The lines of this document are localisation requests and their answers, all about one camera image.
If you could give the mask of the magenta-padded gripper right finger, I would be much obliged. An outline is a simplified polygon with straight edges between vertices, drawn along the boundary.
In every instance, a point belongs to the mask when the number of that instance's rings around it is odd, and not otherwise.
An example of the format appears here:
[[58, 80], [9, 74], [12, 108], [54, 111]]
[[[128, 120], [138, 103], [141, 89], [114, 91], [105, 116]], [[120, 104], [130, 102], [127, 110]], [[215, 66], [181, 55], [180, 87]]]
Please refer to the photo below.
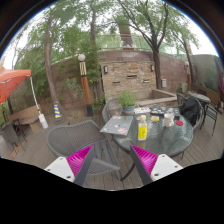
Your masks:
[[130, 146], [130, 155], [144, 185], [182, 169], [182, 166], [168, 155], [160, 154], [157, 156], [135, 145]]

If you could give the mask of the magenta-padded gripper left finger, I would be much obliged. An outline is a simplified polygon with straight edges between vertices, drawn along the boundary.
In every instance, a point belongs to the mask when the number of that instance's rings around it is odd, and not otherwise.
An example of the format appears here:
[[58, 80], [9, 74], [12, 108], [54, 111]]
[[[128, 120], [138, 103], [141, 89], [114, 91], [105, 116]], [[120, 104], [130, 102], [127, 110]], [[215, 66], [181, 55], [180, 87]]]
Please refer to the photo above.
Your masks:
[[82, 186], [93, 157], [93, 146], [90, 145], [68, 157], [58, 157], [45, 171]]

